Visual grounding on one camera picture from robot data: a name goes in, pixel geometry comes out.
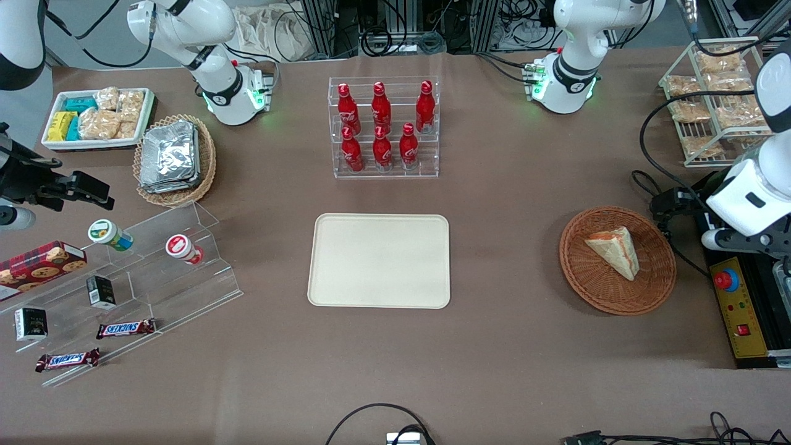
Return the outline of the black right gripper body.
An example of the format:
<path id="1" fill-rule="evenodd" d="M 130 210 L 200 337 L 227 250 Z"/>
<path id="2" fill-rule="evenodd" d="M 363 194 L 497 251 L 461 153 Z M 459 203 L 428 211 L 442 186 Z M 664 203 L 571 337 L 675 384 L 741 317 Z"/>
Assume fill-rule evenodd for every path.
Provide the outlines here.
<path id="1" fill-rule="evenodd" d="M 62 166 L 57 158 L 44 158 L 17 143 L 7 134 L 9 124 L 1 124 L 1 192 L 2 198 L 17 205 L 45 206 L 61 210 L 66 200 L 75 200 L 65 175 L 56 172 Z"/>

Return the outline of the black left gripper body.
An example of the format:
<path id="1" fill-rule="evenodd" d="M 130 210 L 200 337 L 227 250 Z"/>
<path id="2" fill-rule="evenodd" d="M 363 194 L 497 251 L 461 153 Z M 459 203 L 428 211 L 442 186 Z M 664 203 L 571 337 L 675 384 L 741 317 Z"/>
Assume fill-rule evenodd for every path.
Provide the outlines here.
<path id="1" fill-rule="evenodd" d="M 679 213 L 681 215 L 701 215 L 710 212 L 709 206 L 693 188 L 679 188 Z"/>

